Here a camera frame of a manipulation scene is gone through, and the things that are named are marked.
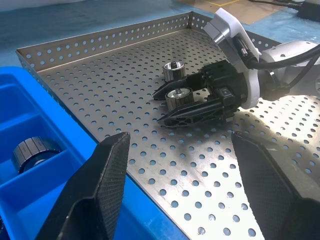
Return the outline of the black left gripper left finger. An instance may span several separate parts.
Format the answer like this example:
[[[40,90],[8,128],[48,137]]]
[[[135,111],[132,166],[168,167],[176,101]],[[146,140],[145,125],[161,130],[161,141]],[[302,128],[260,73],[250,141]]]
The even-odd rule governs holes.
[[[101,141],[66,182],[36,240],[113,240],[124,196],[130,134]]]

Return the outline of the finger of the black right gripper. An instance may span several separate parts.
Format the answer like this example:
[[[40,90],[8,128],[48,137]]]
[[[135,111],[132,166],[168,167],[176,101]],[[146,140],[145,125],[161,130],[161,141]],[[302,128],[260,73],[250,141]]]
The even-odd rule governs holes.
[[[160,86],[153,94],[154,100],[178,99],[206,87],[207,76],[194,73],[179,80],[170,80]]]
[[[200,123],[226,121],[224,97],[209,96],[206,101],[193,101],[169,111],[157,122],[168,128],[194,126]]]

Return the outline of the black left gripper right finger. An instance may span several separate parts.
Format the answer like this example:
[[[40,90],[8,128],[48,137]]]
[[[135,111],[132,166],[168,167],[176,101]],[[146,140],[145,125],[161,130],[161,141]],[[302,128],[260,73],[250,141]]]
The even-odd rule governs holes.
[[[320,240],[320,166],[307,173],[277,143],[231,135],[244,192],[265,240]]]

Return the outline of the black ribbed metal roller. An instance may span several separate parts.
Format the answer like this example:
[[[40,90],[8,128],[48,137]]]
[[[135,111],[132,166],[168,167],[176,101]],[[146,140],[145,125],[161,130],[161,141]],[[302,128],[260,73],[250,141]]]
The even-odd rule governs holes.
[[[186,76],[186,67],[182,61],[171,61],[162,67],[165,82],[176,81]]]
[[[34,136],[20,142],[12,151],[11,161],[18,174],[22,174],[49,160],[62,151],[49,137]]]
[[[173,111],[180,106],[194,101],[193,90],[188,87],[176,88],[165,95],[165,100],[168,110]]]

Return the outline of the perforated steel tray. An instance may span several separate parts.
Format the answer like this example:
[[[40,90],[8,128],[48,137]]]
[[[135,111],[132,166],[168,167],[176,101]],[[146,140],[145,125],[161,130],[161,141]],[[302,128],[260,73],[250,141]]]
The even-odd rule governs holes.
[[[162,127],[157,119],[167,106],[152,94],[164,83],[163,65],[180,60],[192,74],[225,59],[203,30],[209,21],[187,12],[20,48],[17,55],[95,140],[130,133],[129,176],[184,236],[262,240],[231,134],[278,144],[303,177],[320,185],[320,98],[260,100],[225,125]]]

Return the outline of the blue plastic compartment tray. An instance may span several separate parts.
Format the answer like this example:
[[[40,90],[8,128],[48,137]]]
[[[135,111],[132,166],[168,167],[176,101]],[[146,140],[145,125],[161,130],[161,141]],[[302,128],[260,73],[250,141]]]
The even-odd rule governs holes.
[[[61,152],[18,174],[12,153],[22,141],[47,137]],[[0,240],[36,240],[72,175],[102,140],[93,140],[20,67],[0,67]],[[188,240],[126,175],[113,240]]]

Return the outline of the black power adapter box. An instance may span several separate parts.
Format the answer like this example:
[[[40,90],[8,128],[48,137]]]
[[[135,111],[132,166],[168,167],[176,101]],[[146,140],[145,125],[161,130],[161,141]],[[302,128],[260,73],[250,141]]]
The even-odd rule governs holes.
[[[298,10],[297,17],[320,22],[320,0],[305,0]]]

